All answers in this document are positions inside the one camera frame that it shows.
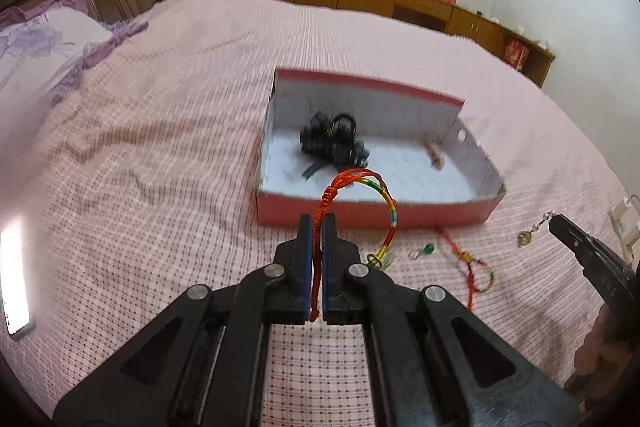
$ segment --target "phone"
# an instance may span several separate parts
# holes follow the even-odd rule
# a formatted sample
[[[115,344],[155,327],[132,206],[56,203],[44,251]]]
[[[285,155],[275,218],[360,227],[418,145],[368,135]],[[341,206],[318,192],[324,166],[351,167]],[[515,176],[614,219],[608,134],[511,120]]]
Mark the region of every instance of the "phone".
[[[0,291],[6,328],[12,340],[17,341],[35,328],[22,271],[21,217],[0,232]]]

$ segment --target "keychain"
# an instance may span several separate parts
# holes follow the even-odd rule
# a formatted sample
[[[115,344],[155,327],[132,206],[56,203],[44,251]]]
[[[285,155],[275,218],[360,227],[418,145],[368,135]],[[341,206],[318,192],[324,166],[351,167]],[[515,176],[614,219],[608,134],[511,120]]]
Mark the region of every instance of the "keychain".
[[[555,210],[545,212],[542,215],[542,221],[533,225],[533,227],[531,227],[531,230],[522,230],[522,232],[518,232],[518,248],[526,247],[533,240],[533,232],[537,232],[545,221],[548,221],[555,215]]]

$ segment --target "open cardboard box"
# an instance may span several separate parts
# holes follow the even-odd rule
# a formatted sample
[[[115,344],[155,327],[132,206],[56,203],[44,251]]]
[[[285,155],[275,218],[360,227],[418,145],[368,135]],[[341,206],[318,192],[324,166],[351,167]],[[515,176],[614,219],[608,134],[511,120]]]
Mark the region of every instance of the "open cardboard box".
[[[294,227],[315,215],[338,171],[328,166],[308,180],[314,162],[300,149],[300,130],[324,111],[352,114],[369,150],[367,168],[382,175],[398,204],[399,229],[482,223],[506,194],[502,178],[458,119],[463,100],[375,78],[317,71],[275,71],[256,177],[261,225]],[[427,141],[439,144],[442,170],[431,166]],[[345,229],[386,229],[389,211],[370,187],[342,188],[329,211]]]

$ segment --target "pillow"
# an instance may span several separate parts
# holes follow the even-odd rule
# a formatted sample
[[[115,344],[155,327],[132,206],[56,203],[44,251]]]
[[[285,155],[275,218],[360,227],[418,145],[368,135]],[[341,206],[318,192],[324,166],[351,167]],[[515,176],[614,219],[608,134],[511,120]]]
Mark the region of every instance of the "pillow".
[[[136,20],[103,25],[86,14],[87,5],[47,0],[27,11],[0,12],[0,146],[33,134],[46,108],[79,86],[84,68],[147,26]],[[29,136],[17,132],[25,128]]]

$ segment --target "metal screw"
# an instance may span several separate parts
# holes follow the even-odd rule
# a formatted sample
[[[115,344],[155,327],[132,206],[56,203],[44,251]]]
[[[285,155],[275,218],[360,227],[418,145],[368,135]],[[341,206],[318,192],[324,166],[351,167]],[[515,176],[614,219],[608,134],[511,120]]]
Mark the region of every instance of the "metal screw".
[[[364,277],[369,273],[369,267],[366,264],[356,263],[349,267],[349,273],[354,277]]]
[[[194,284],[187,290],[187,296],[192,301],[202,301],[209,294],[209,288],[204,284]]]
[[[280,277],[284,274],[284,266],[278,263],[271,263],[264,267],[264,273],[267,277],[272,277],[275,279],[276,277]]]
[[[424,296],[433,302],[442,302],[447,296],[447,292],[441,286],[427,286],[424,289]]]

